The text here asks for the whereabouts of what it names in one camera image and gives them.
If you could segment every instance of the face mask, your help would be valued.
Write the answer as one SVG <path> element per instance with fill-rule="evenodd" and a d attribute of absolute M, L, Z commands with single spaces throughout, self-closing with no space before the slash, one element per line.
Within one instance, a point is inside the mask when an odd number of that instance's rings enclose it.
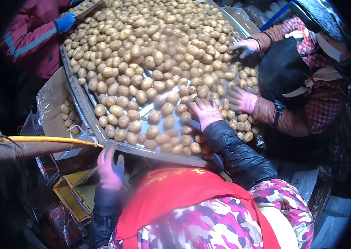
<path fill-rule="evenodd" d="M 340 52 L 336 48 L 334 48 L 330 43 L 328 43 L 325 38 L 321 36 L 320 33 L 315 34 L 317 37 L 318 45 L 322 48 L 322 50 L 331 58 L 335 59 L 337 62 L 340 62 L 340 58 L 345 57 L 347 53 Z"/>

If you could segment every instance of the hat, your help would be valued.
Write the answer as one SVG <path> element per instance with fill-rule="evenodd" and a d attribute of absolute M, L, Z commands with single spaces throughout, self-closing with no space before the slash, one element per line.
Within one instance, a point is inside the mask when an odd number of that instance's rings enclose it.
<path fill-rule="evenodd" d="M 297 0 L 323 30 L 325 35 L 339 42 L 345 41 L 345 32 L 339 17 L 332 11 L 329 3 L 323 0 Z"/>

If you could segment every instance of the black sleeve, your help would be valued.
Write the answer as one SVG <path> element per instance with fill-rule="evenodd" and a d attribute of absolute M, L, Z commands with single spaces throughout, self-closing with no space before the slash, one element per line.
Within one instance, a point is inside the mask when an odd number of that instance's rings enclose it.
<path fill-rule="evenodd" d="M 203 136 L 211 149 L 222 155 L 232 181 L 244 189 L 277 178 L 278 173 L 271 163 L 241 141 L 225 120 L 208 125 Z"/>
<path fill-rule="evenodd" d="M 91 249 L 108 245 L 120 216 L 118 195 L 119 191 L 116 190 L 100 186 L 95 188 L 93 222 L 90 224 L 88 233 Z"/>

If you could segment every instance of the black apron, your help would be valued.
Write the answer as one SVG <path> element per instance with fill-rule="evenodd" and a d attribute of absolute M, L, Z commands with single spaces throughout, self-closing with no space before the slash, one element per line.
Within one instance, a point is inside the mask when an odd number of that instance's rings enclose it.
<path fill-rule="evenodd" d="M 259 63 L 259 83 L 262 97 L 275 102 L 278 100 L 288 110 L 302 109 L 308 100 L 305 94 L 285 98 L 282 94 L 305 87 L 304 81 L 310 75 L 310 67 L 297 51 L 293 37 L 273 42 Z M 320 146 L 324 136 L 310 134 L 307 137 L 292 137 L 265 125 L 263 138 L 267 155 L 288 161 L 307 161 L 323 151 Z"/>

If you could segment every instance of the glove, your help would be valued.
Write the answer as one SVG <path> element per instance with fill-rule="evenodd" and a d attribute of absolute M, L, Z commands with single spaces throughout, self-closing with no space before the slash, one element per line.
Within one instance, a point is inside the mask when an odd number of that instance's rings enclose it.
<path fill-rule="evenodd" d="M 201 132 L 203 132 L 209 124 L 222 120 L 220 111 L 218 111 L 218 107 L 213 100 L 210 100 L 211 105 L 206 99 L 195 97 L 194 100 L 195 102 L 188 101 L 188 105 L 196 113 L 199 119 Z"/>
<path fill-rule="evenodd" d="M 98 156 L 98 174 L 102 188 L 120 190 L 124 180 L 124 156 L 119 155 L 117 164 L 113 162 L 115 145 L 104 148 Z"/>
<path fill-rule="evenodd" d="M 75 23 L 76 18 L 73 17 L 73 13 L 68 13 L 63 17 L 59 17 L 53 21 L 55 22 L 55 26 L 58 32 L 66 32 L 72 27 L 73 23 Z"/>
<path fill-rule="evenodd" d="M 229 108 L 235 112 L 252 114 L 257 103 L 257 95 L 248 93 L 239 87 L 227 91 L 226 98 L 229 100 Z"/>
<path fill-rule="evenodd" d="M 243 50 L 242 54 L 239 56 L 241 59 L 244 59 L 246 56 L 255 53 L 260 50 L 260 45 L 255 39 L 246 39 L 241 40 L 237 44 L 233 45 L 232 47 L 228 48 L 229 51 L 233 50 Z"/>

